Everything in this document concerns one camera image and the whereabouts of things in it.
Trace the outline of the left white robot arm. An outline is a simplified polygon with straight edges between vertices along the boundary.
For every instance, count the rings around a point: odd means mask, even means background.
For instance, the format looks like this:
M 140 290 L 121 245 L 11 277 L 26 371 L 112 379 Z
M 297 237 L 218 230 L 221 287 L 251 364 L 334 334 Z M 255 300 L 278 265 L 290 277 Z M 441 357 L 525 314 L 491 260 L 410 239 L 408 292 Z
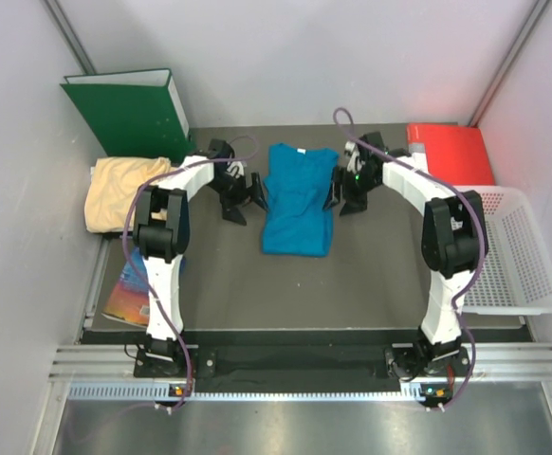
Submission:
M 221 217 L 244 226 L 241 207 L 254 203 L 267 209 L 260 174 L 246 175 L 245 166 L 230 142 L 215 138 L 206 151 L 186 156 L 176 170 L 138 188 L 125 225 L 133 227 L 133 242 L 145 269 L 139 270 L 133 261 L 128 264 L 148 288 L 149 321 L 137 357 L 141 369 L 182 374 L 193 381 L 179 303 L 181 266 L 191 240 L 190 202 L 207 186 L 218 194 Z

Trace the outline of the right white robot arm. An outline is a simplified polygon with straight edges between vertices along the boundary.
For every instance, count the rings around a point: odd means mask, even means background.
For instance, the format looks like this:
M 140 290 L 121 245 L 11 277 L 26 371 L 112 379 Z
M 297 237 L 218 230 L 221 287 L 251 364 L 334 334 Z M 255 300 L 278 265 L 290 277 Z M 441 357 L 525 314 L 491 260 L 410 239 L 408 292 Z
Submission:
M 420 252 L 431 271 L 427 312 L 416 341 L 391 354 L 389 368 L 402 381 L 438 374 L 461 353 L 465 295 L 488 253 L 482 198 L 431 175 L 424 149 L 389 149 L 379 132 L 347 142 L 344 154 L 346 164 L 331 174 L 326 209 L 363 212 L 369 191 L 385 186 L 422 217 Z

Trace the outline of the blue t shirt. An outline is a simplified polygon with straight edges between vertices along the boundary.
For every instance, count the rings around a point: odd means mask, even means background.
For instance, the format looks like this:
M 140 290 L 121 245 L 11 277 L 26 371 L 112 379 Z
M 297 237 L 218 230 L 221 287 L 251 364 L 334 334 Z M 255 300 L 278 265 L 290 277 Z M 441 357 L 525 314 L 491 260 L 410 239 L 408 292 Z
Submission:
M 333 214 L 323 204 L 338 159 L 338 153 L 328 148 L 269 146 L 264 253 L 318 258 L 329 254 Z

